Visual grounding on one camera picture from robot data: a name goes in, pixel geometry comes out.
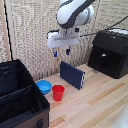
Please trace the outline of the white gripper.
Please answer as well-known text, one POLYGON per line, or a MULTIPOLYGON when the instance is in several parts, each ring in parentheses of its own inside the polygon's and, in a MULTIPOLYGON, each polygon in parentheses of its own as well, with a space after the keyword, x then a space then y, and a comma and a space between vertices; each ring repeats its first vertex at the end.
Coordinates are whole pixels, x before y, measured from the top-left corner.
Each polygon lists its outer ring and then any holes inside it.
MULTIPOLYGON (((51 30, 47 33, 47 46, 57 48, 72 46, 79 43, 80 33, 78 28, 51 30)), ((66 49, 66 55, 70 55, 70 48, 66 49)), ((57 57, 57 50, 53 50, 53 56, 57 57)))

